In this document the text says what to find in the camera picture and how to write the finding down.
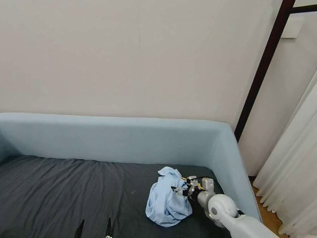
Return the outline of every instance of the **towel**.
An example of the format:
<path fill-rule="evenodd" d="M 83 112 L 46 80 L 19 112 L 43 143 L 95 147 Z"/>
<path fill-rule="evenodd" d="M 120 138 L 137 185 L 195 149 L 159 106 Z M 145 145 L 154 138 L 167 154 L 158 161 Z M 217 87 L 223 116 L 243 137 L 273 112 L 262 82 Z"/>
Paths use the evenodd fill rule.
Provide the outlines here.
<path fill-rule="evenodd" d="M 145 213 L 156 224 L 172 227 L 193 212 L 187 197 L 175 195 L 171 189 L 171 186 L 187 188 L 186 181 L 171 167 L 164 167 L 158 173 L 161 177 L 151 187 Z"/>

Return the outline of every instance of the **white wall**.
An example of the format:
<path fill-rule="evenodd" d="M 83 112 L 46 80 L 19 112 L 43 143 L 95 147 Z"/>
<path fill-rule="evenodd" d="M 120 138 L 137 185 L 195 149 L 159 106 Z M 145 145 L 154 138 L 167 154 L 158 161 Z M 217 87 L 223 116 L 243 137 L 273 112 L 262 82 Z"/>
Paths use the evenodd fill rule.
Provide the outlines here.
<path fill-rule="evenodd" d="M 297 0 L 296 5 L 316 4 Z M 285 129 L 317 70 L 317 13 L 305 13 L 296 39 L 281 39 L 239 145 L 249 175 L 256 175 Z"/>
<path fill-rule="evenodd" d="M 263 0 L 2 0 L 0 112 L 234 127 L 271 18 Z"/>

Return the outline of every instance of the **wooden floor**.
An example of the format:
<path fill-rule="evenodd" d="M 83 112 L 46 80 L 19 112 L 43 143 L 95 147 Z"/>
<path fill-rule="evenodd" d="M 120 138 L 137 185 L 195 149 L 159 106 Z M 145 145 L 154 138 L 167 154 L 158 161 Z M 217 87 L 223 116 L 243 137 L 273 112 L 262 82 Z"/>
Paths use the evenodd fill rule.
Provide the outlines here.
<path fill-rule="evenodd" d="M 258 191 L 257 188 L 252 187 L 253 188 L 253 192 L 256 193 Z M 282 222 L 278 219 L 277 215 L 272 213 L 272 212 L 268 212 L 266 210 L 265 207 L 263 207 L 260 204 L 260 199 L 261 197 L 256 197 L 257 198 L 257 202 L 258 202 L 258 206 L 261 212 L 261 216 L 263 219 L 264 224 L 271 230 L 273 231 L 275 234 L 277 234 L 279 237 L 281 238 L 288 238 L 289 236 L 287 235 L 279 235 L 277 233 L 279 227 L 282 225 Z"/>

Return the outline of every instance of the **bed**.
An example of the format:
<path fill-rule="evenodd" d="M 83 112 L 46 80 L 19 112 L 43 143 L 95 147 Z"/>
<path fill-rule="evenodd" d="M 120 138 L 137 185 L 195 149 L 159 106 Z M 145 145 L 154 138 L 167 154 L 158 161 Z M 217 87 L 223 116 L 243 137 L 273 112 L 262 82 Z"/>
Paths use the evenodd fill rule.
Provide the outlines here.
<path fill-rule="evenodd" d="M 0 114 L 0 236 L 230 237 L 200 207 L 172 228 L 147 219 L 157 171 L 218 180 L 247 215 L 261 219 L 230 126 L 222 122 Z"/>

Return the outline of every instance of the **dark wooden door frame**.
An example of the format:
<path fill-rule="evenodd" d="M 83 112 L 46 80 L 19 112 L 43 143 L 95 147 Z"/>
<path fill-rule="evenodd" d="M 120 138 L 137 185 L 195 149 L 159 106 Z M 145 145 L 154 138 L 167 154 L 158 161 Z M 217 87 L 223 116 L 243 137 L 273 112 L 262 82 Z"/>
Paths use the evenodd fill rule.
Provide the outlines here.
<path fill-rule="evenodd" d="M 253 104 L 257 98 L 262 82 L 272 61 L 273 55 L 277 48 L 279 39 L 283 33 L 288 17 L 292 13 L 317 11 L 317 4 L 309 6 L 293 7 L 295 0 L 283 0 L 274 22 L 271 34 L 268 38 L 265 50 L 259 63 L 257 72 L 254 76 L 249 94 L 243 106 L 240 118 L 238 120 L 234 135 L 239 142 L 243 129 L 247 123 Z"/>

